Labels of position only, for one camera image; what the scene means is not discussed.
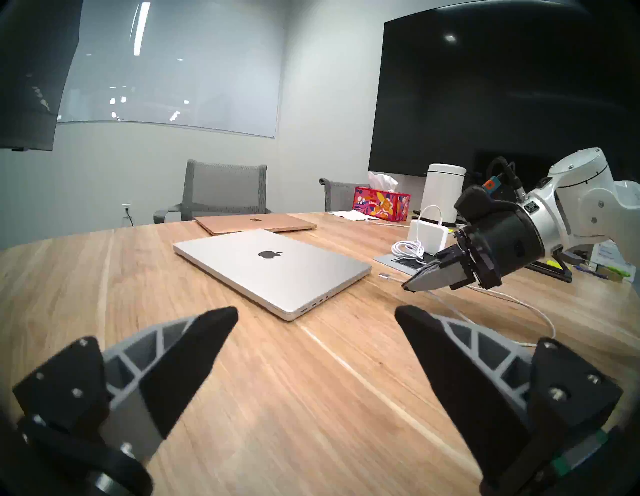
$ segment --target screw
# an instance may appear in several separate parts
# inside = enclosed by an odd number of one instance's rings
[[[554,401],[566,400],[566,392],[562,391],[559,387],[550,387],[549,396],[551,396]]]

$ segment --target charging cable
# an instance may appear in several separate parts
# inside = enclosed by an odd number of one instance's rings
[[[442,226],[442,210],[437,205],[428,205],[420,211],[420,215],[418,216],[418,224],[415,226],[415,240],[407,239],[405,241],[398,241],[391,246],[391,253],[393,253],[399,259],[409,259],[416,260],[418,263],[425,264],[422,260],[422,256],[424,255],[424,246],[420,242],[420,238],[418,237],[418,229],[420,229],[420,219],[422,218],[422,214],[426,209],[431,207],[436,207],[438,212],[440,213],[440,222],[438,222],[439,226]]]
[[[399,282],[399,283],[406,282],[406,281],[403,281],[401,279],[395,278],[395,277],[393,277],[393,276],[391,276],[389,274],[379,274],[378,277],[381,277],[382,279],[386,279],[386,280]],[[494,298],[500,298],[501,300],[510,301],[512,303],[517,303],[519,305],[522,305],[523,307],[527,307],[529,310],[532,310],[533,312],[537,313],[540,317],[542,317],[545,320],[545,322],[547,322],[547,324],[549,324],[549,327],[551,327],[551,338],[552,339],[556,338],[556,326],[554,326],[554,323],[551,321],[551,319],[549,317],[547,317],[542,311],[538,310],[536,307],[534,307],[534,306],[532,306],[532,305],[530,305],[528,303],[525,303],[524,301],[520,301],[517,298],[514,298],[511,295],[508,295],[506,293],[503,293],[503,292],[500,292],[500,291],[494,291],[493,289],[483,289],[483,288],[478,287],[478,286],[465,286],[465,287],[468,287],[469,289],[473,289],[474,291],[477,291],[477,292],[483,292],[485,294],[488,294],[489,296],[493,296]],[[429,293],[436,300],[438,300],[440,303],[442,303],[445,307],[447,307],[453,313],[455,313],[462,320],[464,320],[466,322],[469,322],[470,324],[475,324],[475,322],[473,322],[473,320],[469,319],[467,316],[465,316],[464,314],[459,312],[457,308],[455,308],[454,306],[448,304],[446,301],[444,301],[441,297],[439,297],[433,291],[426,291],[426,292]],[[535,343],[521,342],[521,341],[515,341],[515,340],[513,340],[513,342],[515,344],[519,344],[520,346],[525,346],[527,348],[535,348],[537,346],[537,344],[535,344]]]

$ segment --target black tv screen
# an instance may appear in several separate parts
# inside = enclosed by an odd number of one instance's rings
[[[529,0],[385,23],[369,170],[449,163],[482,176],[504,156],[531,189],[556,161],[601,147],[615,179],[635,179],[637,20],[622,1]]]

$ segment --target laptop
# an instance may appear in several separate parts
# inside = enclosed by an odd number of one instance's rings
[[[182,241],[173,250],[286,321],[371,272],[364,262],[264,229]]]
[[[286,214],[223,215],[196,217],[196,221],[213,236],[230,232],[266,229],[267,231],[299,231],[317,226]]]

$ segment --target colorful tissue box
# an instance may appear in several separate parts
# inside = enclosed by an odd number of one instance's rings
[[[391,222],[406,220],[411,195],[372,188],[355,188],[353,209]]]

